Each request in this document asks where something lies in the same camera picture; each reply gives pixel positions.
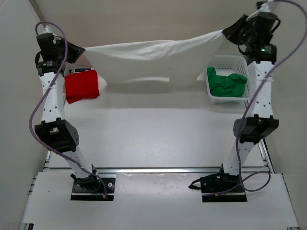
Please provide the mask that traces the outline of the red t-shirt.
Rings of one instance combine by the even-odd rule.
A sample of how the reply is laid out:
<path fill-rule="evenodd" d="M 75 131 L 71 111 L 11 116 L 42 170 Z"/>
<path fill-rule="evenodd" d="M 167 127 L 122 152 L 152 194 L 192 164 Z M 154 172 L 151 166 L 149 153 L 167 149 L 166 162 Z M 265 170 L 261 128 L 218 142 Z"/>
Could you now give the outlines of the red t-shirt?
<path fill-rule="evenodd" d="M 88 70 L 66 76 L 65 93 L 69 104 L 83 99 L 97 98 L 100 95 L 97 72 Z"/>

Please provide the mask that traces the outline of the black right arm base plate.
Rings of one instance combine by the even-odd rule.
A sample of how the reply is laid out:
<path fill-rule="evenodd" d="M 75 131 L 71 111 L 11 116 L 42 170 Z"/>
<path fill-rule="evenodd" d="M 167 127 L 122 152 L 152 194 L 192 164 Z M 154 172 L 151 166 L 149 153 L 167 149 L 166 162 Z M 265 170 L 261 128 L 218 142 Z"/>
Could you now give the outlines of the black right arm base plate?
<path fill-rule="evenodd" d="M 203 203 L 247 202 L 246 192 L 239 184 L 238 176 L 214 173 L 193 181 L 189 189 L 201 190 Z"/>

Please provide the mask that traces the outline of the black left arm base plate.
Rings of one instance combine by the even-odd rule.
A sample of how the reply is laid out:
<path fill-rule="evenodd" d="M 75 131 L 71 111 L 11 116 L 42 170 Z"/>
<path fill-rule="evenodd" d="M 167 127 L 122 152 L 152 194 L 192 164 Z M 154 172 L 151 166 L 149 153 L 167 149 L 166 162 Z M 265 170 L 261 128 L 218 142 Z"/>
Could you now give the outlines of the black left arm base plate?
<path fill-rule="evenodd" d="M 116 179 L 112 177 L 102 178 L 104 185 L 96 177 L 77 178 L 71 174 L 74 180 L 71 190 L 72 201 L 113 201 Z"/>

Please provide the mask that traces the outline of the white t-shirt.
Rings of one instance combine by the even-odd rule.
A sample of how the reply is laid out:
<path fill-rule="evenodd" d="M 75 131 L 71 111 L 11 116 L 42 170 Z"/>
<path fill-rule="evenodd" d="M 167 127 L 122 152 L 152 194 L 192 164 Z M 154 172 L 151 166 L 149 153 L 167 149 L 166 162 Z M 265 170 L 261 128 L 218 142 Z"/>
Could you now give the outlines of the white t-shirt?
<path fill-rule="evenodd" d="M 85 56 L 108 85 L 138 78 L 168 78 L 174 90 L 197 83 L 218 48 L 222 31 L 186 40 L 156 40 L 87 47 Z"/>

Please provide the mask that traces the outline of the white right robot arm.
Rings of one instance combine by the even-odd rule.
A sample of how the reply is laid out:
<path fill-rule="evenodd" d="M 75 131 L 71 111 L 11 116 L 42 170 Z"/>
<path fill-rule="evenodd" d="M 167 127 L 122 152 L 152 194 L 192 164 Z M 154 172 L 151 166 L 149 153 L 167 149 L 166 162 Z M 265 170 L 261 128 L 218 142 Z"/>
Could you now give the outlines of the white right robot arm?
<path fill-rule="evenodd" d="M 277 60 L 277 47 L 271 44 L 273 32 L 281 21 L 271 12 L 260 12 L 252 18 L 243 15 L 236 23 L 222 31 L 225 38 L 237 46 L 245 46 L 240 53 L 247 58 L 249 71 L 249 100 L 243 117 L 234 123 L 236 137 L 229 158 L 220 167 L 215 185 L 227 191 L 240 181 L 240 167 L 251 150 L 279 125 L 272 111 L 272 75 Z"/>

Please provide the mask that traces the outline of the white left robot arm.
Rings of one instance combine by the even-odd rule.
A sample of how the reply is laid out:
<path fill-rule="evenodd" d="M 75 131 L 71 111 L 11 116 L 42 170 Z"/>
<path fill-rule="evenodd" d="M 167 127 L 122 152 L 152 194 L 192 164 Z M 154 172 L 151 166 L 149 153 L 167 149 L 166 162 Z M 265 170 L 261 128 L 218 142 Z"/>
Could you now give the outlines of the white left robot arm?
<path fill-rule="evenodd" d="M 52 33 L 37 37 L 40 52 L 35 57 L 35 65 L 46 94 L 41 123 L 35 125 L 39 139 L 53 152 L 66 160 L 74 173 L 72 179 L 82 188 L 95 192 L 101 181 L 95 176 L 94 166 L 86 161 L 79 149 L 77 129 L 65 118 L 65 62 L 73 63 L 84 52 L 83 48 Z"/>

